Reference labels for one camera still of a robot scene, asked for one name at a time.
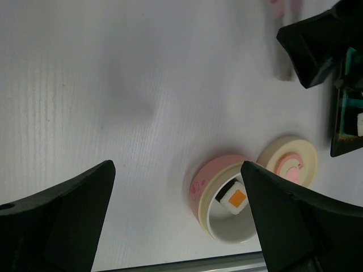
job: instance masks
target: round container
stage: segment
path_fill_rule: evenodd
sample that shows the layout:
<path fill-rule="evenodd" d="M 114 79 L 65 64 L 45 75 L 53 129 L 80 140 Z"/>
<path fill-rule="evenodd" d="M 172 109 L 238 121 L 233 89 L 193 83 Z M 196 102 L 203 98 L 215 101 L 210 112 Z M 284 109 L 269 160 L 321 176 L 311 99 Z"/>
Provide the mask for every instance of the round container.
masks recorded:
<path fill-rule="evenodd" d="M 243 183 L 240 169 L 245 160 L 240 155 L 225 155 L 210 161 L 200 169 L 189 189 L 190 206 L 200 226 L 225 243 L 242 243 L 256 235 L 250 204 L 233 215 L 216 200 L 217 193 L 230 180 L 236 178 Z"/>

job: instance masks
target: container lid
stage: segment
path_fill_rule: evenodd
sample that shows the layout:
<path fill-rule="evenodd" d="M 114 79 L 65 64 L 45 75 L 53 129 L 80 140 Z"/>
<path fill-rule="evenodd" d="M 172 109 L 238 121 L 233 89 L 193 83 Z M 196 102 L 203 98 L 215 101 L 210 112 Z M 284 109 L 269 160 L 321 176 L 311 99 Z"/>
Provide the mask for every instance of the container lid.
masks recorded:
<path fill-rule="evenodd" d="M 286 180 L 310 187 L 318 169 L 318 155 L 308 141 L 285 136 L 269 144 L 257 163 Z"/>

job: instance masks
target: orange filling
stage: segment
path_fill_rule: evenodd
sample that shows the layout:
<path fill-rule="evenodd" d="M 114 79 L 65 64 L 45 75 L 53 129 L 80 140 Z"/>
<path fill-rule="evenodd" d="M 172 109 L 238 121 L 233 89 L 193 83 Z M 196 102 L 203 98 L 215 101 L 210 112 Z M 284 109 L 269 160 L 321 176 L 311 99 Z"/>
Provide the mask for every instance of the orange filling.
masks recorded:
<path fill-rule="evenodd" d="M 242 193 L 240 190 L 236 190 L 236 192 L 231 196 L 231 198 L 228 200 L 229 203 L 231 203 L 236 208 L 241 205 L 241 203 L 246 199 L 246 195 Z"/>

